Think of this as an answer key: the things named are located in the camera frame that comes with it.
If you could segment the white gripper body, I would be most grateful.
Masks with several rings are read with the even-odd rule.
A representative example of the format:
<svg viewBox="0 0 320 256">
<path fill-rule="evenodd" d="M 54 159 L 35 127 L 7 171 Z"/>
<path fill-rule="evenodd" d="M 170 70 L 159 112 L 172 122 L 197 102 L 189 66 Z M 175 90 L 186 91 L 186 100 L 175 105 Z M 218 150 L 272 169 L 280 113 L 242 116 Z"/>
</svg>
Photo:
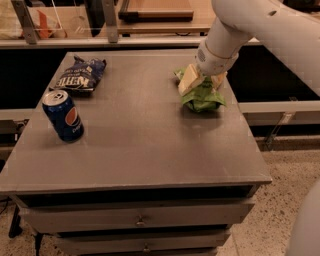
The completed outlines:
<svg viewBox="0 0 320 256">
<path fill-rule="evenodd" d="M 213 76 L 227 72 L 234 65 L 238 56 L 239 54 L 236 53 L 231 57 L 220 57 L 209 50 L 206 40 L 203 39 L 197 49 L 195 60 L 202 74 Z"/>
</svg>

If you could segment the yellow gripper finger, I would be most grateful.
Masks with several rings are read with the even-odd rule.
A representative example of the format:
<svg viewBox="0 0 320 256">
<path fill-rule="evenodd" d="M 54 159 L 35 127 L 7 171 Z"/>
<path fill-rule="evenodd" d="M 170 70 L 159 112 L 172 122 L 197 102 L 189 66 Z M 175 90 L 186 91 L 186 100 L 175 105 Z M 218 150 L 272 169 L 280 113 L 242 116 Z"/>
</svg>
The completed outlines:
<svg viewBox="0 0 320 256">
<path fill-rule="evenodd" d="M 185 96 L 192 89 L 199 86 L 204 81 L 204 76 L 196 64 L 189 64 L 184 71 L 182 79 L 178 85 L 181 96 Z"/>
<path fill-rule="evenodd" d="M 222 82 L 225 79 L 226 75 L 227 75 L 227 73 L 224 72 L 224 73 L 221 73 L 221 74 L 218 74 L 218 75 L 213 75 L 211 77 L 213 88 L 215 90 L 217 90 L 219 88 L 219 86 L 222 84 Z"/>
</svg>

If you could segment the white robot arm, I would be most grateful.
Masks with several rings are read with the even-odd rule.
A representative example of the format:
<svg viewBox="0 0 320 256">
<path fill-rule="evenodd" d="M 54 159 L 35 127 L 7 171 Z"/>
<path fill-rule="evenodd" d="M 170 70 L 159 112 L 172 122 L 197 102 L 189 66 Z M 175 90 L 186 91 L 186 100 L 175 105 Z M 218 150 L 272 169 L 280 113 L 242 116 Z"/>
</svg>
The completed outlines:
<svg viewBox="0 0 320 256">
<path fill-rule="evenodd" d="M 204 79 L 228 71 L 255 38 L 320 95 L 320 21 L 280 0 L 211 0 L 216 18 L 195 55 Z M 299 209 L 285 256 L 320 256 L 320 180 Z"/>
</svg>

